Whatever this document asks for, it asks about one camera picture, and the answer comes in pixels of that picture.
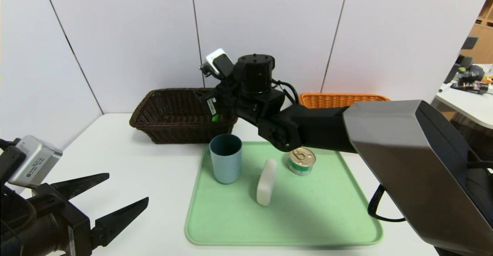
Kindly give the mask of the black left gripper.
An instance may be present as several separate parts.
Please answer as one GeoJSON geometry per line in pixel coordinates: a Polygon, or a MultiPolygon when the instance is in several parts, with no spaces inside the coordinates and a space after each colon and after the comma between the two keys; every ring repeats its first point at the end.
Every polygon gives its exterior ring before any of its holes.
{"type": "Polygon", "coordinates": [[[93,249],[108,246],[147,207],[149,198],[122,207],[95,220],[90,219],[70,200],[108,180],[108,172],[44,183],[32,191],[28,201],[35,207],[35,221],[19,233],[21,255],[47,256],[63,251],[66,256],[90,256],[93,249]]]}

